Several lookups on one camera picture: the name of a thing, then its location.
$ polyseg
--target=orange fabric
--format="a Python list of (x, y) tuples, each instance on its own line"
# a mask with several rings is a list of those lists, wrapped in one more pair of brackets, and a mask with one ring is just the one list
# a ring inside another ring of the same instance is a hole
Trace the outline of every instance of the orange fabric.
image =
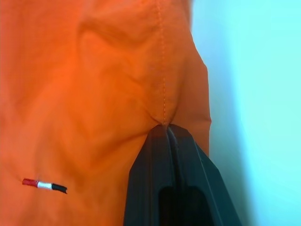
[(129, 169), (159, 123), (208, 153), (188, 0), (0, 3), (1, 226), (122, 225)]

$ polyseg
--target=stitching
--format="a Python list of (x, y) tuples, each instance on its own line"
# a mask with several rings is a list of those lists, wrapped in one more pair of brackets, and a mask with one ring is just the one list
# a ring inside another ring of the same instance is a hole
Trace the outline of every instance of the stitching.
[(158, 12), (158, 20), (160, 26), (160, 39), (161, 39), (161, 55), (162, 55), (162, 65), (161, 72), (163, 75), (163, 125), (166, 125), (166, 78), (164, 73), (164, 64), (165, 64), (165, 43), (164, 43), (164, 31), (163, 31), (163, 23), (162, 23), (162, 15), (161, 15), (161, 6), (159, 4), (160, 0), (156, 1), (157, 12)]

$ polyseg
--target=wall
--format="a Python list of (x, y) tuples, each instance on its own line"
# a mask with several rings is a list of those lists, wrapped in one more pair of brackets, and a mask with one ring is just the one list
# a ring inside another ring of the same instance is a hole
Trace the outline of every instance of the wall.
[(210, 158), (245, 226), (301, 226), (301, 1), (195, 0)]

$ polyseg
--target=white wall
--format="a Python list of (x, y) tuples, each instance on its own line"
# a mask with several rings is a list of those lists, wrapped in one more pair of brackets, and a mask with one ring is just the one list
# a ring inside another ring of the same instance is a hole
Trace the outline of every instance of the white wall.
[(301, 0), (195, 0), (210, 157), (245, 226), (301, 226)]

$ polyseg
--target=red tag end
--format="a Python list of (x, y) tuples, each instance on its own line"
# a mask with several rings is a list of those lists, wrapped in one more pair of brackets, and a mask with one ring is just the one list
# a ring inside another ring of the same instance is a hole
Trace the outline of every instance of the red tag end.
[(29, 185), (29, 186), (33, 186), (33, 187), (38, 187), (38, 181), (25, 178), (22, 181), (22, 185)]

